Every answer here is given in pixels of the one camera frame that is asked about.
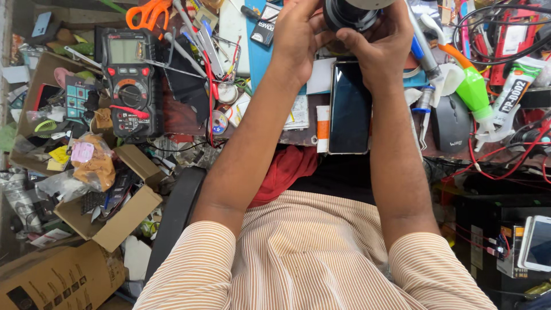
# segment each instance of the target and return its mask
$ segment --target forearm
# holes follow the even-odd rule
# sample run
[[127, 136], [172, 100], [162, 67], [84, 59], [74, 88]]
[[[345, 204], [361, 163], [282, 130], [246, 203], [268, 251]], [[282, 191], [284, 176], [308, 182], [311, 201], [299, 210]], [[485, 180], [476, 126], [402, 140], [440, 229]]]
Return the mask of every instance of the forearm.
[[416, 231], [438, 233], [403, 87], [373, 94], [371, 180], [387, 248]]
[[239, 235], [243, 215], [266, 176], [299, 89], [285, 71], [270, 65], [204, 181], [192, 222], [219, 222]]

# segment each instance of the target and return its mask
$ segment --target striped shirt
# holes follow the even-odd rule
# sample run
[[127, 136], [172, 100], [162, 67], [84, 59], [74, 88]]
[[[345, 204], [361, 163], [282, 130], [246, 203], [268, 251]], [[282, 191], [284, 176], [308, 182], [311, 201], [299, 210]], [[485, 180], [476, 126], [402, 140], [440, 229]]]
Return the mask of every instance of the striped shirt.
[[288, 190], [249, 209], [237, 241], [219, 223], [187, 227], [134, 309], [496, 308], [443, 237], [408, 234], [387, 253], [375, 206]]

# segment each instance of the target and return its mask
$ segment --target pink label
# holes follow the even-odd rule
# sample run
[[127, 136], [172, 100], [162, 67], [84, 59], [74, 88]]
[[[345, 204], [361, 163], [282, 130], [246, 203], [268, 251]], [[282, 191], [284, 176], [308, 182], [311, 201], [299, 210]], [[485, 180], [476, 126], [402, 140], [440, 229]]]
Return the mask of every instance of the pink label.
[[71, 161], [85, 163], [92, 159], [94, 145], [86, 142], [75, 142], [71, 153]]

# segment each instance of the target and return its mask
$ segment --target black phone screen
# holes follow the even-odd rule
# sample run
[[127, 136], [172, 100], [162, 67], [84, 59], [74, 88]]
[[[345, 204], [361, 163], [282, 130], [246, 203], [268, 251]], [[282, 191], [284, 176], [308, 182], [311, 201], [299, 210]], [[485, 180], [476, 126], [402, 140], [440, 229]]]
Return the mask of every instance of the black phone screen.
[[330, 154], [363, 154], [368, 151], [371, 93], [362, 82], [357, 62], [337, 62], [333, 69]]
[[551, 223], [537, 221], [534, 224], [526, 261], [551, 266]]

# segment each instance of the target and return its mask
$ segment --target person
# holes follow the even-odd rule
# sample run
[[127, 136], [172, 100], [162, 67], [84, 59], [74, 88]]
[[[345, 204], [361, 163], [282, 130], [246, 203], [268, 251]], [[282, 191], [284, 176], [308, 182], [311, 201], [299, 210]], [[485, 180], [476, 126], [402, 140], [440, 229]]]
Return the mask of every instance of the person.
[[[247, 114], [134, 309], [496, 309], [432, 212], [403, 92], [413, 37], [407, 6], [396, 0], [362, 35], [321, 31], [317, 5], [290, 0], [279, 13], [272, 59]], [[373, 97], [376, 206], [288, 190], [248, 210], [314, 53], [335, 36], [358, 58]]]

